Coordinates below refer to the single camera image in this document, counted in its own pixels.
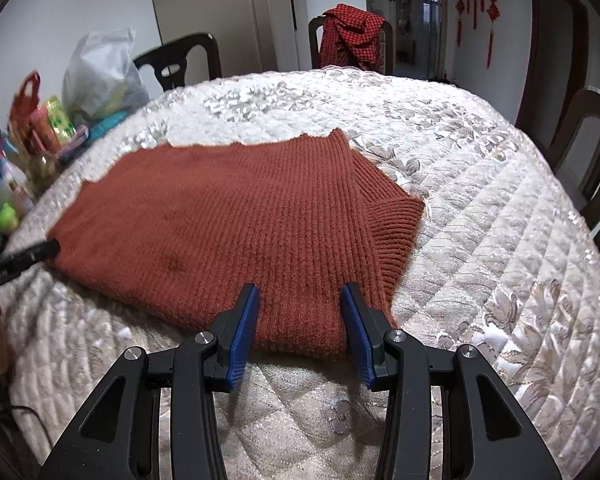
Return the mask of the dark wooden chair left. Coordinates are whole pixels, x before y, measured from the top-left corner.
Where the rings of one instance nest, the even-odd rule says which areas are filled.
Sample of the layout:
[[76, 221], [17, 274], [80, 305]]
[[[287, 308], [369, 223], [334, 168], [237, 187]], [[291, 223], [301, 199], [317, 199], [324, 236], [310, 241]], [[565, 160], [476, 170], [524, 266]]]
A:
[[150, 66], [163, 91], [182, 88], [185, 86], [187, 55], [196, 47], [202, 47], [206, 52], [209, 79], [221, 78], [222, 67], [218, 43], [208, 32], [195, 32], [163, 44], [138, 56], [134, 60], [134, 65], [138, 70], [143, 66]]

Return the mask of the white plastic bag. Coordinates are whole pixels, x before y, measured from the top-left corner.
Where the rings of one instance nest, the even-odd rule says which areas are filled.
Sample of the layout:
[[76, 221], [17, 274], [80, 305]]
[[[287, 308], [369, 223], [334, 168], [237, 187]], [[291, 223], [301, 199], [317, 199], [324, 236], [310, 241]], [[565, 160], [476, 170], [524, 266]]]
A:
[[61, 102], [79, 125], [95, 122], [149, 102], [135, 66], [135, 29], [123, 27], [88, 32], [76, 44], [62, 82]]

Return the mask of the teal knitted cloth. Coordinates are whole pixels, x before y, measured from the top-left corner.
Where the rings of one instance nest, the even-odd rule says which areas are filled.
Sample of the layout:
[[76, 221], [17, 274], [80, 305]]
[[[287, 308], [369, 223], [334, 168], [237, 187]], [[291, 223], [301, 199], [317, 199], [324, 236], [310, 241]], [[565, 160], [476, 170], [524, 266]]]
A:
[[106, 136], [110, 130], [124, 122], [129, 114], [130, 113], [127, 110], [118, 110], [117, 112], [102, 118], [98, 122], [94, 122], [93, 125], [88, 126], [88, 137], [85, 141], [85, 145], [92, 145], [97, 140]]

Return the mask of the red checked cloth on chair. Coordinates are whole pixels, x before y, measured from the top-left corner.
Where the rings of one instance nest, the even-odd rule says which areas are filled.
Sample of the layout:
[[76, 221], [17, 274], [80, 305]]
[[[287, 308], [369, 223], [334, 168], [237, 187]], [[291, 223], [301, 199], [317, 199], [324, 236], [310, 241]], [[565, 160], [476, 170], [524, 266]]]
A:
[[351, 66], [378, 72], [380, 32], [385, 20], [344, 3], [325, 11], [324, 17], [320, 67]]

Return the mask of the green snack packet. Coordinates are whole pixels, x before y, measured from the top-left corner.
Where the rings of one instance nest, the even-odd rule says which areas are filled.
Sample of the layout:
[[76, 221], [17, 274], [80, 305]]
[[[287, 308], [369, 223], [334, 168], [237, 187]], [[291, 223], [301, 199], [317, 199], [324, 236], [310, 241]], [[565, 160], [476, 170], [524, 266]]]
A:
[[53, 128], [61, 146], [69, 144], [76, 135], [76, 128], [62, 106], [58, 96], [51, 96], [44, 102], [48, 122]]

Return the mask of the glass jar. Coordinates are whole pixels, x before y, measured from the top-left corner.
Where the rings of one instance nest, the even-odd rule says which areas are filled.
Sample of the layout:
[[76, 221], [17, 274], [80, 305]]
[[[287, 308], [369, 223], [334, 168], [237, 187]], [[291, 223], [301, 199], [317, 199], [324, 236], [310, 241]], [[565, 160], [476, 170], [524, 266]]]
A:
[[57, 180], [62, 171], [57, 157], [50, 152], [42, 151], [30, 157], [28, 176], [33, 193], [44, 194]]

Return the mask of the dark wooden chair with cloth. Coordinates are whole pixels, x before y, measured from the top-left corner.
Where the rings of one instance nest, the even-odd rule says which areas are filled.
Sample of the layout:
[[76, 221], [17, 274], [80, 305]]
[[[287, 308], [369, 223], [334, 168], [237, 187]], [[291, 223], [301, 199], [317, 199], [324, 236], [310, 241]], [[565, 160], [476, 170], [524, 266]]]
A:
[[[320, 45], [318, 44], [318, 29], [324, 26], [325, 15], [319, 15], [312, 18], [308, 24], [309, 46], [311, 55], [311, 65], [314, 70], [321, 67]], [[379, 33], [380, 45], [384, 48], [381, 55], [381, 73], [386, 76], [394, 74], [396, 67], [396, 55], [394, 54], [394, 32], [393, 27], [388, 21], [384, 21]]]

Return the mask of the pink lidded bottle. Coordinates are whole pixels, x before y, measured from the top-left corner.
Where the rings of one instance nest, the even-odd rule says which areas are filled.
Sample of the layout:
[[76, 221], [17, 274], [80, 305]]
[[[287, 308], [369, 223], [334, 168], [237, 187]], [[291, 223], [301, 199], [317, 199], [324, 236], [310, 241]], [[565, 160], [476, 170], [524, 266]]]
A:
[[60, 150], [60, 143], [54, 128], [50, 124], [47, 108], [39, 105], [30, 114], [29, 122], [44, 150], [57, 153]]

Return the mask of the red gift bag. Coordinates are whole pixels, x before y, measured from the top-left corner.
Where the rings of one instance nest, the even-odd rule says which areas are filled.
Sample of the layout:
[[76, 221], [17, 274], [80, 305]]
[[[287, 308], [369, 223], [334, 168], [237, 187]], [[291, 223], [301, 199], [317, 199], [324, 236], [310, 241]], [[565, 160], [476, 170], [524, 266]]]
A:
[[36, 110], [40, 102], [40, 85], [40, 74], [37, 70], [32, 70], [22, 82], [20, 89], [14, 94], [8, 118], [11, 133], [28, 130], [29, 116]]

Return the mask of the white lotion bottle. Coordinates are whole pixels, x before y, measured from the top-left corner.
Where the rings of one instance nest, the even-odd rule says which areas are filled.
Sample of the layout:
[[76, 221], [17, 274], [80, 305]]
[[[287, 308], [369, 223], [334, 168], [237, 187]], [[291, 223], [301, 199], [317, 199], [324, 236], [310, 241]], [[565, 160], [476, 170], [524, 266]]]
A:
[[0, 171], [3, 178], [12, 179], [20, 186], [28, 183], [26, 174], [3, 153], [0, 153]]

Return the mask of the rust red knitted sweater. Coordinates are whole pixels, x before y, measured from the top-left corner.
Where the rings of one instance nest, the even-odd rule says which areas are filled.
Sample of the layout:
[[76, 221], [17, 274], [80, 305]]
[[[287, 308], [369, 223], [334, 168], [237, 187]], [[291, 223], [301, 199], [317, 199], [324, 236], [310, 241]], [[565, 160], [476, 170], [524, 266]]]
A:
[[331, 360], [346, 351], [340, 290], [388, 312], [424, 209], [334, 130], [126, 154], [50, 237], [68, 278], [191, 330], [256, 285], [254, 345]]

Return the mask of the green frog toy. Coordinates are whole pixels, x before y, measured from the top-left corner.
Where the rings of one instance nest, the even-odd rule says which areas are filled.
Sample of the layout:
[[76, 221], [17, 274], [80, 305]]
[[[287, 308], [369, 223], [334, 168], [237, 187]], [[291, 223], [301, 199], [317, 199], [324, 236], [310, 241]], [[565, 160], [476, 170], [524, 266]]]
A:
[[19, 226], [19, 217], [14, 207], [9, 203], [4, 203], [0, 208], [0, 232], [5, 236], [9, 236]]

